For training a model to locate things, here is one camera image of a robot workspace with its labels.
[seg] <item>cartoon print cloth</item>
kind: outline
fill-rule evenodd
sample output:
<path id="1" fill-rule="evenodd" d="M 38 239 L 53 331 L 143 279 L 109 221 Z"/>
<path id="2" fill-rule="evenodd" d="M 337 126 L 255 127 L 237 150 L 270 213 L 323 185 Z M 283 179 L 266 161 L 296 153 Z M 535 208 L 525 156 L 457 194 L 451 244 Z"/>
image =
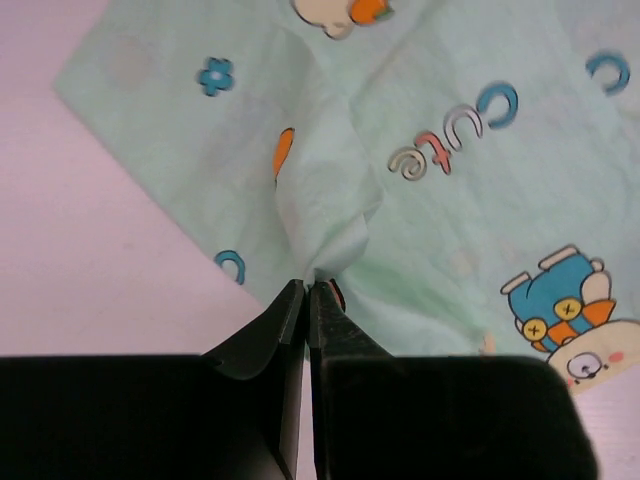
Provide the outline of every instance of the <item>cartoon print cloth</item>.
<path id="1" fill-rule="evenodd" d="M 335 277 L 394 354 L 489 336 L 577 392 L 640 360 L 640 132 L 571 11 L 117 0 L 57 88 L 263 303 Z"/>

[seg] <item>blue horseshoe shape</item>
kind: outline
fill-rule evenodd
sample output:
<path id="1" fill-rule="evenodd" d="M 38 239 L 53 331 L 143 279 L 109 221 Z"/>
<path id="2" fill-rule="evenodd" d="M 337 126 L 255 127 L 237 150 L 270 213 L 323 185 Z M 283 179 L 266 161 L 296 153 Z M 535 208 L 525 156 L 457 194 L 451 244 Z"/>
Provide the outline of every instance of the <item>blue horseshoe shape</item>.
<path id="1" fill-rule="evenodd" d="M 236 283 L 238 285 L 242 285 L 244 283 L 244 272 L 245 272 L 244 260 L 242 260 L 242 257 L 240 257 L 240 255 L 238 255 L 234 250 L 223 250 L 222 252 L 216 255 L 213 261 L 220 268 L 222 268 L 222 264 L 224 262 L 229 261 L 229 262 L 235 263 L 236 267 L 238 267 L 238 274 L 236 275 Z"/>
<path id="2" fill-rule="evenodd" d="M 504 82 L 492 83 L 478 95 L 478 100 L 476 101 L 478 113 L 487 113 L 489 105 L 495 97 L 506 98 L 509 109 L 501 118 L 495 118 L 487 122 L 492 130 L 508 127 L 516 118 L 516 113 L 518 113 L 518 94 L 516 89 L 513 88 L 513 85 Z"/>
<path id="3" fill-rule="evenodd" d="M 629 63 L 619 53 L 602 51 L 592 55 L 587 60 L 585 67 L 589 75 L 593 77 L 603 65 L 611 65 L 618 70 L 618 80 L 610 85 L 605 85 L 603 87 L 604 93 L 609 96 L 620 93 L 627 87 L 631 78 Z"/>

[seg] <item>flower print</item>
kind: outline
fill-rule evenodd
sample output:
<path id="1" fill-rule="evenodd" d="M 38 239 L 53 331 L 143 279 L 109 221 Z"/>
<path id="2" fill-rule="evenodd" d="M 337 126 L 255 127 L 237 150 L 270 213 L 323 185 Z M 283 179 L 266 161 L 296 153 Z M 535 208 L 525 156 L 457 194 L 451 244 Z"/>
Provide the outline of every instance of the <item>flower print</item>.
<path id="1" fill-rule="evenodd" d="M 233 63 L 222 58 L 213 58 L 205 62 L 206 68 L 198 74 L 198 83 L 202 85 L 202 90 L 208 97 L 215 97 L 218 90 L 231 90 L 233 87 Z"/>

